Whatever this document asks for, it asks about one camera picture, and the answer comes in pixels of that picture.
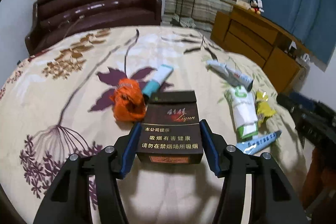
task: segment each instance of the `toothpaste tube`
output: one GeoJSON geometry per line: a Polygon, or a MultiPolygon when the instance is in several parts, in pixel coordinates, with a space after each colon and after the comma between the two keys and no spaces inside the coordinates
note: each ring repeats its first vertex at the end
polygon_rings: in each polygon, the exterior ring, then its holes
{"type": "Polygon", "coordinates": [[[252,93],[240,85],[226,91],[225,97],[231,102],[235,128],[242,139],[258,134],[258,117],[255,113],[252,93]]]}
{"type": "Polygon", "coordinates": [[[230,85],[243,85],[245,89],[250,92],[253,85],[253,79],[239,70],[234,70],[228,67],[225,63],[219,63],[216,60],[208,60],[207,66],[216,70],[230,85]]]}
{"type": "Polygon", "coordinates": [[[145,102],[148,101],[153,92],[157,92],[159,90],[160,86],[168,78],[173,70],[174,68],[168,65],[161,65],[159,67],[153,78],[142,89],[142,94],[145,98],[145,102]]]}
{"type": "Polygon", "coordinates": [[[248,142],[237,143],[236,147],[245,154],[254,155],[273,143],[280,137],[281,133],[282,131],[278,130],[248,142]]]}

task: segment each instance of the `green and white tube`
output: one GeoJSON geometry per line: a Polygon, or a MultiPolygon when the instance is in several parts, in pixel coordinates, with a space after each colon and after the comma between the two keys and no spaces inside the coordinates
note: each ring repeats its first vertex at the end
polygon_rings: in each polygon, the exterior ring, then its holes
{"type": "Polygon", "coordinates": [[[242,139],[258,134],[258,117],[255,112],[252,93],[240,85],[226,91],[225,97],[231,102],[235,128],[242,139]]]}

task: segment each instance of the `drawer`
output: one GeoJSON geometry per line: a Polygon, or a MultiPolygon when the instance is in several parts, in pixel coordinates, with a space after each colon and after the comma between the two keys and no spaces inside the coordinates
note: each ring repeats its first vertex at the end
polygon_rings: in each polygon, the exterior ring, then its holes
{"type": "Polygon", "coordinates": [[[230,32],[227,33],[223,45],[225,50],[245,55],[261,68],[265,65],[265,60],[259,54],[230,32]]]}
{"type": "Polygon", "coordinates": [[[265,60],[273,50],[273,47],[265,39],[234,20],[231,21],[229,32],[254,49],[265,60]]]}
{"type": "Polygon", "coordinates": [[[253,15],[252,12],[233,8],[231,18],[248,27],[250,30],[261,36],[270,44],[275,42],[278,30],[263,22],[257,16],[253,15]]]}
{"type": "Polygon", "coordinates": [[[215,24],[212,27],[210,39],[218,45],[224,41],[227,29],[229,28],[231,18],[222,12],[217,12],[215,24]]]}
{"type": "Polygon", "coordinates": [[[277,92],[285,91],[295,75],[300,71],[300,65],[279,48],[275,48],[268,58],[263,71],[277,92]]]}

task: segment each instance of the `bedspread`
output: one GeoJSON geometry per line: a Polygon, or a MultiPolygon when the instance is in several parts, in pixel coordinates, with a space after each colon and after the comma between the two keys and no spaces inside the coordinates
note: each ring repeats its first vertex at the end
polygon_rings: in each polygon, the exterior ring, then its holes
{"type": "MultiPolygon", "coordinates": [[[[270,151],[299,193],[305,158],[290,114],[276,104],[277,93],[259,66],[225,52],[196,30],[177,27],[120,27],[68,37],[21,62],[0,90],[0,183],[18,213],[32,223],[44,193],[68,155],[94,155],[132,123],[116,122],[109,96],[119,79],[144,87],[161,64],[174,67],[163,90],[195,90],[199,118],[236,144],[230,86],[206,61],[217,58],[253,77],[253,89],[266,91],[277,114],[267,129],[283,131],[270,151]],[[139,39],[135,42],[136,30],[139,39]]],[[[136,157],[131,172],[118,181],[129,223],[210,223],[224,179],[210,171],[206,157],[198,165],[153,165],[136,157]]],[[[89,181],[94,223],[99,223],[95,179],[89,181]]],[[[242,223],[248,222],[251,180],[247,180],[242,223]]]]}

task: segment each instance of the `mickey mouse toy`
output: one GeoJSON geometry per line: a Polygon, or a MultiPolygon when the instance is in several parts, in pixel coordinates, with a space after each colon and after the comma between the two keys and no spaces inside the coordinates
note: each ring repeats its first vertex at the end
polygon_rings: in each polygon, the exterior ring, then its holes
{"type": "Polygon", "coordinates": [[[250,0],[250,11],[255,12],[257,15],[260,15],[261,12],[264,12],[263,3],[261,0],[250,0]]]}

